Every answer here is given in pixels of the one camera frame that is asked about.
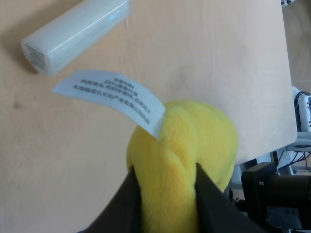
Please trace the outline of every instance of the yellow plush toy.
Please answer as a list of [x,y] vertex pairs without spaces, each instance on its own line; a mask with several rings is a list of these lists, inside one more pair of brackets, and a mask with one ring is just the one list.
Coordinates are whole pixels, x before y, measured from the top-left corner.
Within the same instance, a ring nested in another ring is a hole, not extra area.
[[221,191],[233,172],[238,150],[234,124],[211,105],[194,101],[165,104],[159,139],[141,127],[127,150],[141,190],[141,232],[199,232],[194,189],[196,163]]

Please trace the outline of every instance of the fabric tag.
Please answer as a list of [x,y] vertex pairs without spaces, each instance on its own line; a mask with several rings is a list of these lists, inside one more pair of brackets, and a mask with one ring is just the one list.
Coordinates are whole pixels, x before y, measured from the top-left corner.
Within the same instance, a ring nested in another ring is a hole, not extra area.
[[143,85],[122,74],[78,70],[58,84],[54,93],[109,106],[159,137],[165,106]]

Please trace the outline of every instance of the light wood surface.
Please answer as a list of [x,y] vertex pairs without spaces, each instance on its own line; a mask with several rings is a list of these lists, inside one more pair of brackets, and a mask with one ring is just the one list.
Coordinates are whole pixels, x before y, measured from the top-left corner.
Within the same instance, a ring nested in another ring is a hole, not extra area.
[[278,0],[136,0],[129,29],[118,26],[54,79],[36,74],[21,39],[77,2],[0,0],[0,232],[78,231],[125,177],[135,124],[52,93],[76,69],[123,73],[163,102],[217,106],[239,130],[237,163],[295,141]]

